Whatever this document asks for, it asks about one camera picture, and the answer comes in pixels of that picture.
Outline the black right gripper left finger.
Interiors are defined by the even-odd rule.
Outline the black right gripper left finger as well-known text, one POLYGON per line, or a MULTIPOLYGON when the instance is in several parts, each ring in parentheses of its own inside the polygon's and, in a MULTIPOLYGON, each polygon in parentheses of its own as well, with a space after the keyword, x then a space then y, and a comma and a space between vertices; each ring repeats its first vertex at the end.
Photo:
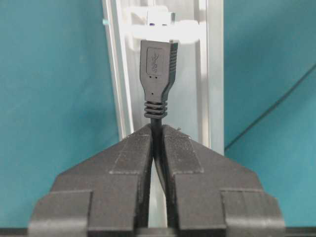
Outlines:
POLYGON ((31 237, 131 237, 149 216, 149 125, 59 174, 36 204, 31 237))

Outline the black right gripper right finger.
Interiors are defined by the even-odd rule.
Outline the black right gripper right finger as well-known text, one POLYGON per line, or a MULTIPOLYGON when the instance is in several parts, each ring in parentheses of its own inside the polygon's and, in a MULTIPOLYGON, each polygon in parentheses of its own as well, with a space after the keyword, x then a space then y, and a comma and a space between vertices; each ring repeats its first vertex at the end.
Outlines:
POLYGON ((181 237, 282 237, 278 201, 256 173, 164 125, 168 222, 181 237))

